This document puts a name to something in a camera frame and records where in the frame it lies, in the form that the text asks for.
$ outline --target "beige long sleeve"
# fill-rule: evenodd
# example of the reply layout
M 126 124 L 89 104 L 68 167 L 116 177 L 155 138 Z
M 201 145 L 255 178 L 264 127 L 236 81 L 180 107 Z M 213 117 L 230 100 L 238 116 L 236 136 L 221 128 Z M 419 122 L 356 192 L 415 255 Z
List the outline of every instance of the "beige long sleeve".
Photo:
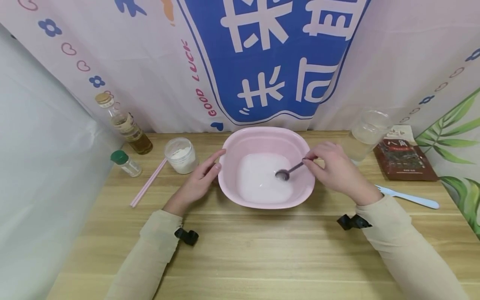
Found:
M 372 225 L 362 231 L 407 299 L 468 299 L 452 270 L 412 226 L 410 216 L 393 197 L 357 206 L 357 215 Z
M 182 218 L 163 210 L 154 212 L 140 238 L 113 280 L 106 300 L 151 300 L 165 267 L 177 249 L 175 231 Z

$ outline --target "woman's left hand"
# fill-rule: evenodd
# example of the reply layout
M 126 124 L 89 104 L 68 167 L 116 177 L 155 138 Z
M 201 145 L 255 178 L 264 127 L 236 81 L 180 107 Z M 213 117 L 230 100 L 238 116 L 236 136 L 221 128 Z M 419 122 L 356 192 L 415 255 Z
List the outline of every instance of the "woman's left hand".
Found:
M 215 163 L 215 161 L 226 152 L 226 149 L 218 150 L 206 161 L 199 164 L 184 184 L 168 200 L 163 210 L 177 216 L 183 216 L 190 204 L 205 196 L 222 168 L 221 164 Z

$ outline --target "pink plastic basin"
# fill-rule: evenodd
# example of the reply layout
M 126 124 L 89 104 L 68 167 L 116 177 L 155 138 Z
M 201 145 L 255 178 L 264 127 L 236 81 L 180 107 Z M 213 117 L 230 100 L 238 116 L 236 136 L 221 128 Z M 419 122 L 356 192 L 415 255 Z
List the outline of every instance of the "pink plastic basin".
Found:
M 252 203 L 244 200 L 238 193 L 238 168 L 244 156 L 254 153 L 277 153 L 286 157 L 291 166 L 301 162 L 310 148 L 305 140 L 295 132 L 277 127 L 245 128 L 228 137 L 223 147 L 227 149 L 227 154 L 220 158 L 222 169 L 218 175 L 218 182 L 225 196 L 231 201 L 252 208 L 282 209 L 297 206 L 311 195 L 315 177 L 305 166 L 290 175 L 289 182 L 293 184 L 293 194 L 285 202 Z

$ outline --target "glass jar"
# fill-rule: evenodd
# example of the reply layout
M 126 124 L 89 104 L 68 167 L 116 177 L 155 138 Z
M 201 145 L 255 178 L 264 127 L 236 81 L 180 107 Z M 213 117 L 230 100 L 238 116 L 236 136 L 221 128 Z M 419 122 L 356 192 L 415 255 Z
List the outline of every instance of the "glass jar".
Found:
M 355 165 L 359 164 L 392 126 L 392 120 L 386 113 L 377 110 L 362 113 L 348 136 L 342 139 L 343 151 Z
M 165 145 L 165 157 L 179 174 L 191 173 L 198 166 L 195 149 L 192 143 L 184 137 L 170 140 Z

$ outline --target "woman's right hand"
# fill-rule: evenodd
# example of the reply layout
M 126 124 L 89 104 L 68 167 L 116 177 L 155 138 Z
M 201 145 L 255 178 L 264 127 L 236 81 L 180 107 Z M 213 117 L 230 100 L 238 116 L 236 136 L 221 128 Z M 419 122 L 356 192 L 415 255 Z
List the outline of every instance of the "woman's right hand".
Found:
M 304 165 L 321 183 L 352 198 L 357 205 L 369 205 L 383 198 L 380 191 L 360 173 L 340 145 L 322 142 L 312 148 L 305 158 Z M 325 167 L 313 162 L 317 158 L 325 162 Z

